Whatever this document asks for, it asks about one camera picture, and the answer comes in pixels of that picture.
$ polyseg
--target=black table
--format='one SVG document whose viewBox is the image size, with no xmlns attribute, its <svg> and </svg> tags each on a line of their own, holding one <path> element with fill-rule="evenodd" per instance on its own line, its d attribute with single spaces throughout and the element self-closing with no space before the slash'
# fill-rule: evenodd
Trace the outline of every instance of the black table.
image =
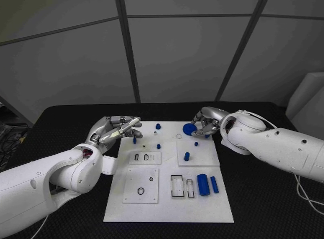
<svg viewBox="0 0 324 239">
<path fill-rule="evenodd" d="M 235 110 L 251 111 L 277 127 L 294 130 L 277 106 L 267 102 L 54 106 L 44 110 L 6 168 L 83 143 L 91 125 L 103 116 L 139 116 L 143 121 L 189 121 L 202 106 L 231 113 Z M 112 176 L 100 175 L 91 191 L 50 214 L 35 238 L 324 238 L 324 216 L 297 197 L 293 175 L 221 146 L 218 133 L 212 140 L 233 224 L 103 223 Z M 106 155 L 116 156 L 117 148 L 119 141 Z M 302 179 L 302 185 L 309 198 L 324 202 L 324 185 L 307 179 Z M 9 238 L 29 238 L 40 224 L 41 221 Z"/>
</svg>

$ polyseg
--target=black ring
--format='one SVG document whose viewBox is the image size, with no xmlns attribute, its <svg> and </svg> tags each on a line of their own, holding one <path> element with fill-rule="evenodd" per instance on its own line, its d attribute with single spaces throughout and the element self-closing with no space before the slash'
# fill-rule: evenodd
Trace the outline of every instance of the black ring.
<svg viewBox="0 0 324 239">
<path fill-rule="evenodd" d="M 142 193 L 140 193 L 140 194 L 137 193 L 137 195 L 142 195 L 142 194 L 143 194 L 143 192 L 145 192 L 145 190 L 143 190 L 143 188 L 137 188 L 137 190 L 139 190 L 139 189 L 142 189 Z"/>
</svg>

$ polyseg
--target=hole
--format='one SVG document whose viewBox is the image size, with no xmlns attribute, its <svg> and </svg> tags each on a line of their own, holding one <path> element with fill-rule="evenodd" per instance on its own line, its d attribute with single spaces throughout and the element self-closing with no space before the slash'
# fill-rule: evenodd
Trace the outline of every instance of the hole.
<svg viewBox="0 0 324 239">
<path fill-rule="evenodd" d="M 35 182 L 34 179 L 29 180 L 29 186 L 31 186 L 32 189 L 37 188 L 37 182 Z"/>
<path fill-rule="evenodd" d="M 143 188 L 137 188 L 137 195 L 142 195 L 145 192 Z"/>
</svg>

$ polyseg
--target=blue object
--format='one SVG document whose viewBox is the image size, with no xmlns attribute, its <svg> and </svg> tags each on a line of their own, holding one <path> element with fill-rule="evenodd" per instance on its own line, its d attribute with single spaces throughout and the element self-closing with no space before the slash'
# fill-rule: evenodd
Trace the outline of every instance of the blue object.
<svg viewBox="0 0 324 239">
<path fill-rule="evenodd" d="M 197 184 L 198 184 L 198 191 L 201 196 L 209 195 L 209 187 L 208 187 L 208 180 L 205 174 L 197 175 Z"/>
<path fill-rule="evenodd" d="M 184 155 L 184 161 L 188 161 L 188 157 L 189 157 L 189 153 L 185 152 L 185 155 Z"/>
<path fill-rule="evenodd" d="M 184 124 L 182 132 L 191 136 L 191 133 L 197 130 L 195 126 L 191 123 Z"/>
<path fill-rule="evenodd" d="M 215 177 L 214 176 L 209 177 L 209 181 L 211 181 L 212 191 L 214 191 L 214 193 L 218 193 L 217 181 L 215 181 Z"/>
</svg>

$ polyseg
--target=robotic hand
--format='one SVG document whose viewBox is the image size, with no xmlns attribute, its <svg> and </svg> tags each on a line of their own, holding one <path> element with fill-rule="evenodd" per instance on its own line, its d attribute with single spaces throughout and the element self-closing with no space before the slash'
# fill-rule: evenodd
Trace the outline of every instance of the robotic hand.
<svg viewBox="0 0 324 239">
<path fill-rule="evenodd" d="M 225 111 L 202 107 L 191 121 L 202 128 L 191 135 L 220 131 L 221 145 L 243 155 L 253 156 L 280 170 L 324 183 L 324 141 L 283 128 L 266 129 L 267 120 L 251 112 Z"/>
<path fill-rule="evenodd" d="M 113 175 L 116 159 L 101 154 L 122 137 L 140 138 L 139 118 L 103 117 L 83 144 L 0 173 L 0 238 L 21 231 L 93 188 L 100 173 Z M 50 191 L 48 183 L 55 185 Z"/>
</svg>

